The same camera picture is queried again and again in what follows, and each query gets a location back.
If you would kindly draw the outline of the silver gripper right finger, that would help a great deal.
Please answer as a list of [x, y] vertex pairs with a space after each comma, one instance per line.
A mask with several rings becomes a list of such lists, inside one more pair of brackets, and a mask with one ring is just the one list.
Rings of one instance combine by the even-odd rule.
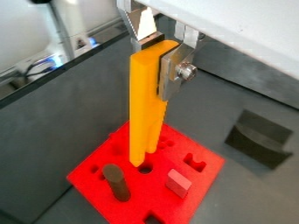
[[177, 22], [173, 36], [181, 43], [160, 59], [158, 98], [166, 102], [178, 91], [182, 81], [188, 81], [196, 74], [192, 64], [198, 32], [188, 25]]

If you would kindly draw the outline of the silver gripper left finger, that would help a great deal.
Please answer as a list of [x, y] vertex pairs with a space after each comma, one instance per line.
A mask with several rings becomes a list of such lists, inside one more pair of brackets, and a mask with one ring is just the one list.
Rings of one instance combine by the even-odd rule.
[[116, 7], [130, 35], [134, 53], [164, 40], [164, 35], [156, 29], [153, 11], [148, 6], [136, 0], [116, 0]]

